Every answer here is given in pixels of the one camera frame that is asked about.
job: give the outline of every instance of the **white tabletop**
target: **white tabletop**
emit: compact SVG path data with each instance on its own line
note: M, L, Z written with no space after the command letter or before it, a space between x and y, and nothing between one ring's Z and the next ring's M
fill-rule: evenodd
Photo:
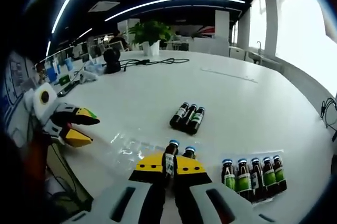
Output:
M271 69L215 55L160 52L160 59L169 57L190 62L131 66L126 72L79 85L63 98L101 119L97 125L80 126L94 138L91 145L67 148L65 153L82 185L98 196L116 179L127 179L139 157L153 151L150 148L165 147L172 138L181 142L180 151L187 145L197 148L213 181L220 181L226 154L283 150L288 190L255 211L284 223L298 223L330 176L331 137L316 110ZM146 57L142 52L121 56L128 58ZM194 137L168 124L185 101L206 108Z

